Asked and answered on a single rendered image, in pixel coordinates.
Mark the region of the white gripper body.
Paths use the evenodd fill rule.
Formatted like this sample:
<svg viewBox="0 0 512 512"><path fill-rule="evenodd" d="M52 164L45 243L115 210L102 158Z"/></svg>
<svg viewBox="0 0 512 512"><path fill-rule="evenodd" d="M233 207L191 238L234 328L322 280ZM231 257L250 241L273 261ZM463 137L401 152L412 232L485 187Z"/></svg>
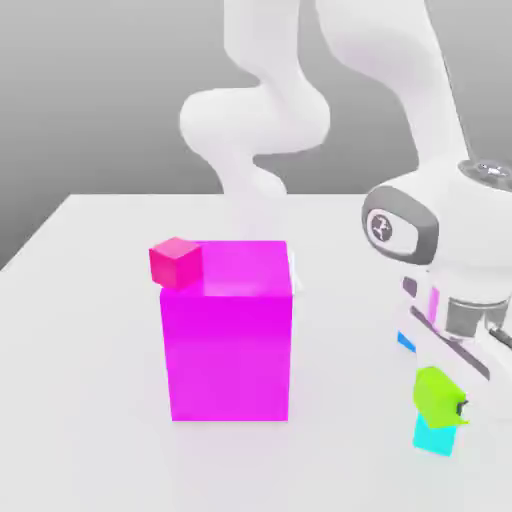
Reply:
<svg viewBox="0 0 512 512"><path fill-rule="evenodd" d="M450 300L443 317L411 304L406 336L416 345L417 371L439 368L466 393L466 405L512 419L512 335L504 329L507 312L506 301Z"/></svg>

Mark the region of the small pink cube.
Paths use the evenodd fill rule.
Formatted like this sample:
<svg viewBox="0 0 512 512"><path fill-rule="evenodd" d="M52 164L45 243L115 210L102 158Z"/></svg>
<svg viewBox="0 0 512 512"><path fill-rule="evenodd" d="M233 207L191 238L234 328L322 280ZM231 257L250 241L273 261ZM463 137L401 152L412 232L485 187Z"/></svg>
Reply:
<svg viewBox="0 0 512 512"><path fill-rule="evenodd" d="M152 280L164 288L183 289L203 278L202 247L170 238L149 249Z"/></svg>

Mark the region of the large magenta box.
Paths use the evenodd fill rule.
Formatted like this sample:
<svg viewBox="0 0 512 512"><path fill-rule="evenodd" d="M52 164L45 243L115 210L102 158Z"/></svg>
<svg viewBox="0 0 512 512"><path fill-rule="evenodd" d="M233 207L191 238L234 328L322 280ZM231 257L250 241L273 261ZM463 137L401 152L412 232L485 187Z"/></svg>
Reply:
<svg viewBox="0 0 512 512"><path fill-rule="evenodd" d="M171 417L285 422L293 293L283 241L204 241L201 281L162 289Z"/></svg>

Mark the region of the small cyan cube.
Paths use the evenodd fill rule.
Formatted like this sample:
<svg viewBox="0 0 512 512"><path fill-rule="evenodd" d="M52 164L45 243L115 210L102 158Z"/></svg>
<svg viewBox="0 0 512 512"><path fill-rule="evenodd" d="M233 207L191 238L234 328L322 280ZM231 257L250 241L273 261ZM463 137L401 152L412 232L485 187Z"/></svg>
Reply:
<svg viewBox="0 0 512 512"><path fill-rule="evenodd" d="M413 446L430 453L449 457L453 452L456 430L456 426L431 428L424 417L418 414L413 435Z"/></svg>

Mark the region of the small green cube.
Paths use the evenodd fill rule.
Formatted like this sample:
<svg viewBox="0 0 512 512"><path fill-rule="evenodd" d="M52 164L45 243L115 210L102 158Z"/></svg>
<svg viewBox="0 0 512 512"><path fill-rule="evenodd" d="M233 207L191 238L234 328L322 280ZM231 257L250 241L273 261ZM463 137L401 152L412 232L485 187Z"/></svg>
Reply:
<svg viewBox="0 0 512 512"><path fill-rule="evenodd" d="M466 393L437 367L424 367L416 372L413 401L430 428L468 424L462 417Z"/></svg>

